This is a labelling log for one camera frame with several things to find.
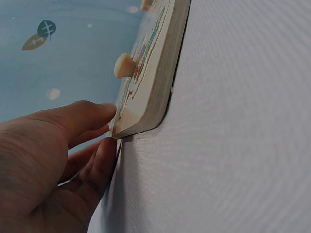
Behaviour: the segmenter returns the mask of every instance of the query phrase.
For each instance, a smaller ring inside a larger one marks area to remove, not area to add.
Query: finger
[[[113,104],[94,104],[79,101],[56,109],[44,110],[26,118],[40,120],[57,126],[70,144],[75,138],[89,130],[97,130],[108,124],[116,113]]]
[[[72,142],[68,145],[68,147],[69,149],[71,149],[77,145],[80,145],[81,143],[88,142],[89,140],[100,137],[108,131],[109,131],[108,125],[105,125],[104,127],[101,127],[98,130],[89,130],[78,136],[76,139],[72,140]]]
[[[116,164],[117,141],[113,138],[104,139],[99,145],[93,167],[82,185],[76,191],[90,212],[94,212],[112,177]]]
[[[69,190],[71,192],[76,192],[78,188],[80,188],[80,186],[83,184],[86,177],[91,173],[91,170],[94,164],[95,155],[96,155],[96,152],[93,153],[87,165],[70,182],[61,186],[61,188]]]
[[[90,161],[92,154],[96,152],[101,141],[93,143],[68,157],[62,177],[58,183],[63,183],[73,178]]]

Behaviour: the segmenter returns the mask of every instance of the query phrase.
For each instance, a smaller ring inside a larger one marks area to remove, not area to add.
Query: white wall
[[[91,227],[311,232],[310,101],[310,0],[193,0],[169,112]]]

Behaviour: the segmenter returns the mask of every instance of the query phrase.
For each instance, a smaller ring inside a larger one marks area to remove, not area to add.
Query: wooden puzzle board
[[[144,17],[131,57],[132,77],[123,79],[112,121],[121,138],[156,127],[164,117],[186,25],[190,0],[155,0]]]

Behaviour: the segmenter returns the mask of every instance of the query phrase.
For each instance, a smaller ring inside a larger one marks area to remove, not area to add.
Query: skin
[[[106,138],[71,156],[68,150],[106,133],[115,113],[112,104],[80,101],[0,124],[0,232],[87,232],[117,142]]]

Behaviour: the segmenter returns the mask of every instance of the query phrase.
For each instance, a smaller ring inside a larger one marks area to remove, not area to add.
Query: white dot
[[[134,13],[137,13],[137,12],[139,11],[139,8],[136,7],[136,6],[130,6],[129,8],[127,8],[127,11],[128,11],[129,13],[134,14]]]
[[[47,97],[49,100],[55,100],[60,96],[60,90],[56,88],[52,88],[51,90],[48,90]]]

